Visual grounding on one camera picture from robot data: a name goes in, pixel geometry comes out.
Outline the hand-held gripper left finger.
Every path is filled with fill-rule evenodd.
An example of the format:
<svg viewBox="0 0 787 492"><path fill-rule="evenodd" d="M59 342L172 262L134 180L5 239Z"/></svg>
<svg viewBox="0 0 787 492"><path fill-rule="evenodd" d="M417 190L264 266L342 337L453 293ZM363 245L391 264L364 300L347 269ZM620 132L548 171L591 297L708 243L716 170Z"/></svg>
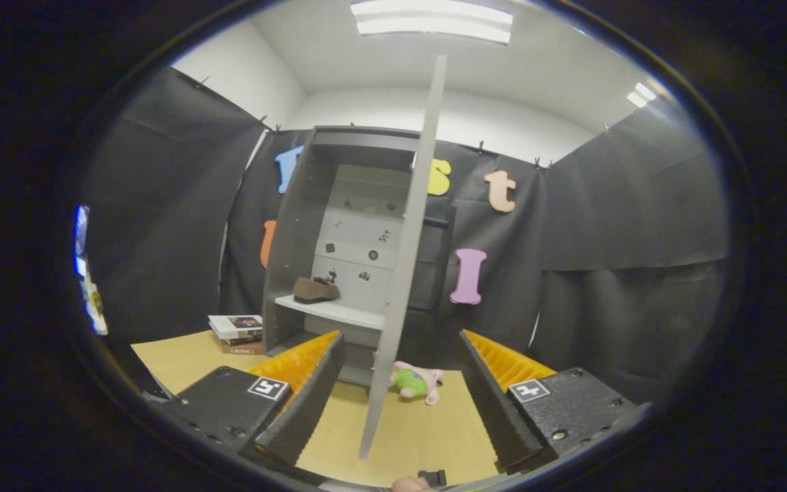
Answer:
<svg viewBox="0 0 787 492"><path fill-rule="evenodd" d="M247 372L219 366L161 408L231 454L294 466L318 426L344 358L343 334L322 334Z"/></svg>

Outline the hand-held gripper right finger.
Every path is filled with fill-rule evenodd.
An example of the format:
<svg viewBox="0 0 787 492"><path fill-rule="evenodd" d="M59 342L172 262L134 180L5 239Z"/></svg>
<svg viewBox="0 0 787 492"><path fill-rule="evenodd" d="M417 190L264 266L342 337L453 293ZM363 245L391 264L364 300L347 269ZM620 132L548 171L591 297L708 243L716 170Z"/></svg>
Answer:
<svg viewBox="0 0 787 492"><path fill-rule="evenodd" d="M636 427L652 408L635 404L585 368L554 371L469 330L460 370L506 474L583 454Z"/></svg>

